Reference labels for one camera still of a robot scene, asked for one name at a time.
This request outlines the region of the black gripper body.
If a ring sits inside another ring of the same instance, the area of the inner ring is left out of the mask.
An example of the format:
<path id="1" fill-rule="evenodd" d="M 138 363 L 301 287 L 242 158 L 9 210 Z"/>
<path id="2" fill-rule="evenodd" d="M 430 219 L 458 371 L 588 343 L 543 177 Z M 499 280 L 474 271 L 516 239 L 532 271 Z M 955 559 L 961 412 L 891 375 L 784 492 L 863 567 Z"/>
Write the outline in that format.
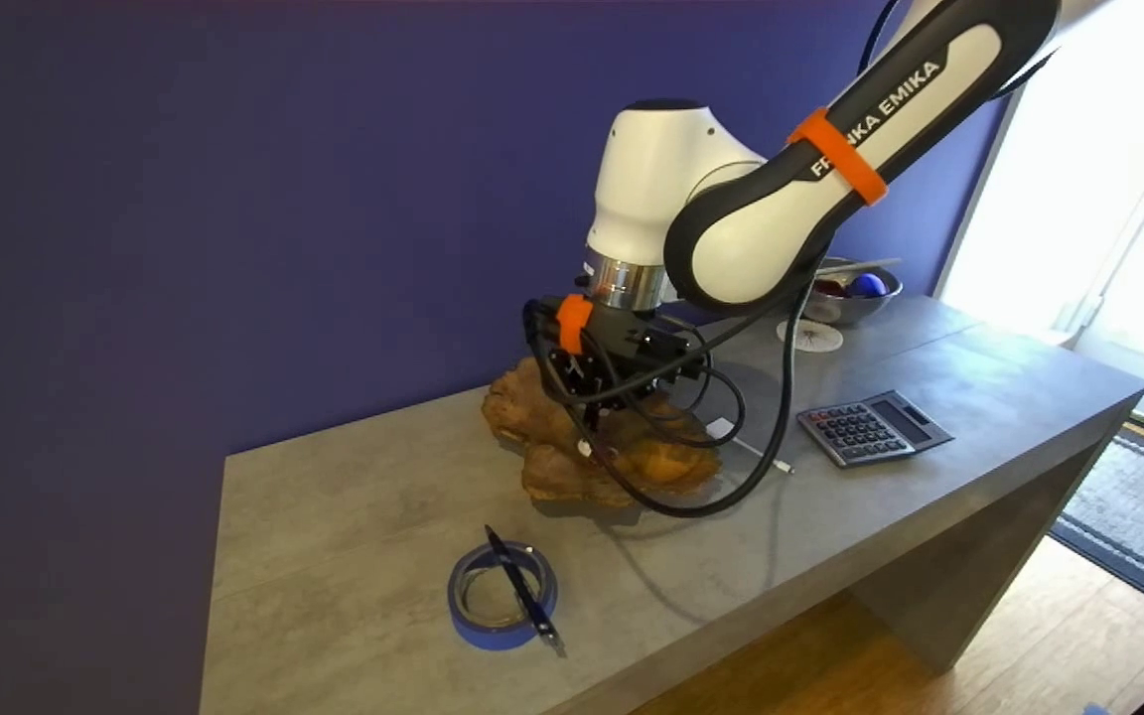
<path id="1" fill-rule="evenodd" d="M 702 375 L 695 330 L 588 293 L 528 300 L 524 343 L 543 392 L 585 420 Z"/>

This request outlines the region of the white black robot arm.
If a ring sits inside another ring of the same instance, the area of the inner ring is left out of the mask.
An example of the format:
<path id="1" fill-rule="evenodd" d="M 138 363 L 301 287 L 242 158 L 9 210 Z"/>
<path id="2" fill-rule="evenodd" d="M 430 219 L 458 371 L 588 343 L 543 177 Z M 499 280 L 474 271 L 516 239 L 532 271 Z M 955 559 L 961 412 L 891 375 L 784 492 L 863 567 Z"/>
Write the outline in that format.
<path id="1" fill-rule="evenodd" d="M 598 158 L 588 281 L 524 306 L 547 392 L 585 416 L 688 371 L 695 349 L 657 326 L 673 300 L 719 314 L 798 300 L 855 210 L 1090 12 L 1094 0 L 908 0 L 894 42 L 779 157 L 741 149 L 707 104 L 624 108 Z"/>

